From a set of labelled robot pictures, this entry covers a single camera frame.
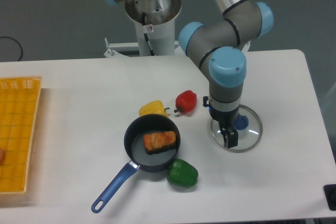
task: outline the piece of salmon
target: piece of salmon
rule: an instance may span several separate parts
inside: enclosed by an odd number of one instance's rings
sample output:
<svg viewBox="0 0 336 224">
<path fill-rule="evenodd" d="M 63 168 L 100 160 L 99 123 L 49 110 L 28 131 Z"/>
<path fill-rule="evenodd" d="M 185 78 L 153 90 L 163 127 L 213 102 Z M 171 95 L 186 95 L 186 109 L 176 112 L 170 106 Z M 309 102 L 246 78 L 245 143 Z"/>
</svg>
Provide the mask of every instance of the piece of salmon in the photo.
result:
<svg viewBox="0 0 336 224">
<path fill-rule="evenodd" d="M 175 147 L 176 134 L 173 131 L 145 134 L 143 144 L 148 154 L 164 152 Z"/>
</svg>

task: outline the black cable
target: black cable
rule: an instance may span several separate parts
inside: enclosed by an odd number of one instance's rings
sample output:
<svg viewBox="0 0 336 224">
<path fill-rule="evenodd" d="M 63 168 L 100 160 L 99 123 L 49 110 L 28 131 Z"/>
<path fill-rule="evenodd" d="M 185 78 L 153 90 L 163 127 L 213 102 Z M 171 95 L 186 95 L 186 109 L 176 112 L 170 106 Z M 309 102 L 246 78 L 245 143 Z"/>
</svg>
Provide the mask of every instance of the black cable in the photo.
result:
<svg viewBox="0 0 336 224">
<path fill-rule="evenodd" d="M 20 61 L 22 59 L 22 55 L 23 55 L 23 49 L 22 49 L 22 46 L 21 46 L 20 42 L 17 41 L 16 39 L 12 38 L 12 37 L 9 37 L 9 36 L 0 36 L 0 39 L 11 39 L 11 40 L 15 41 L 19 45 L 20 50 L 21 50 L 21 54 L 20 54 L 20 57 L 19 57 L 19 59 L 17 61 Z"/>
<path fill-rule="evenodd" d="M 142 13 L 142 20 L 141 20 L 142 26 L 146 25 L 145 18 L 146 18 L 146 13 Z M 152 45 L 149 42 L 147 33 L 143 33 L 143 35 L 145 37 L 145 41 L 147 42 L 147 45 L 148 45 L 148 48 L 149 48 L 149 52 L 151 53 L 151 56 L 155 56 L 155 53 L 154 53 L 153 48 L 152 48 Z"/>
</svg>

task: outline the yellow plastic tray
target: yellow plastic tray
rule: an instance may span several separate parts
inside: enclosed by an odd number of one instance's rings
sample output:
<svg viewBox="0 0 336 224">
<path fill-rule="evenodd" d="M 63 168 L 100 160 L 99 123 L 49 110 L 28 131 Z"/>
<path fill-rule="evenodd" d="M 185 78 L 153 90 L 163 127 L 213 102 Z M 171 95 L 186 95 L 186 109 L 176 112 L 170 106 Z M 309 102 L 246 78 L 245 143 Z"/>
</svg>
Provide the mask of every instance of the yellow plastic tray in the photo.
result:
<svg viewBox="0 0 336 224">
<path fill-rule="evenodd" d="M 0 78 L 0 194 L 24 193 L 41 91 L 39 76 Z"/>
</svg>

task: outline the white table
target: white table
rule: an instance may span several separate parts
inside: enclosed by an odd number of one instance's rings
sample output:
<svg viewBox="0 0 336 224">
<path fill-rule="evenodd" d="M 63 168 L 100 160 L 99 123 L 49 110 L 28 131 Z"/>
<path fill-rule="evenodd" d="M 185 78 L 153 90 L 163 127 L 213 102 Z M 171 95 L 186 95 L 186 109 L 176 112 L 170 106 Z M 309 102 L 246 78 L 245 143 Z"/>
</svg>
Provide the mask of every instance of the white table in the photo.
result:
<svg viewBox="0 0 336 224">
<path fill-rule="evenodd" d="M 336 216 L 323 186 L 336 166 L 302 52 L 247 53 L 241 103 L 264 134 L 235 154 L 212 138 L 202 106 L 208 82 L 187 57 L 0 63 L 0 75 L 43 77 L 27 193 L 0 196 L 0 223 L 190 223 Z M 192 116 L 173 114 L 175 98 L 198 96 Z M 137 172 L 99 214 L 90 207 L 129 161 L 128 125 L 153 100 L 171 107 L 179 157 L 193 164 L 196 187 L 178 189 L 167 172 Z"/>
</svg>

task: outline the saucepan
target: saucepan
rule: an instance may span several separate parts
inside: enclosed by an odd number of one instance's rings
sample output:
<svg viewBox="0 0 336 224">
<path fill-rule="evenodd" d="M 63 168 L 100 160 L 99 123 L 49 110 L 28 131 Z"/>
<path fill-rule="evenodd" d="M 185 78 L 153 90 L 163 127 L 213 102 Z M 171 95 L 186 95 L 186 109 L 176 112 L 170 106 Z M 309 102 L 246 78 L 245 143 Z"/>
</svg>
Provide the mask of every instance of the saucepan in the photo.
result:
<svg viewBox="0 0 336 224">
<path fill-rule="evenodd" d="M 144 134 L 164 131 L 175 132 L 175 147 L 165 152 L 151 155 L 147 154 L 143 145 Z M 124 136 L 124 147 L 131 160 L 125 164 L 112 182 L 92 204 L 91 210 L 94 213 L 99 213 L 121 185 L 135 174 L 138 169 L 150 173 L 168 169 L 176 159 L 180 144 L 180 132 L 174 122 L 169 118 L 159 114 L 148 114 L 134 120 L 127 128 Z"/>
</svg>

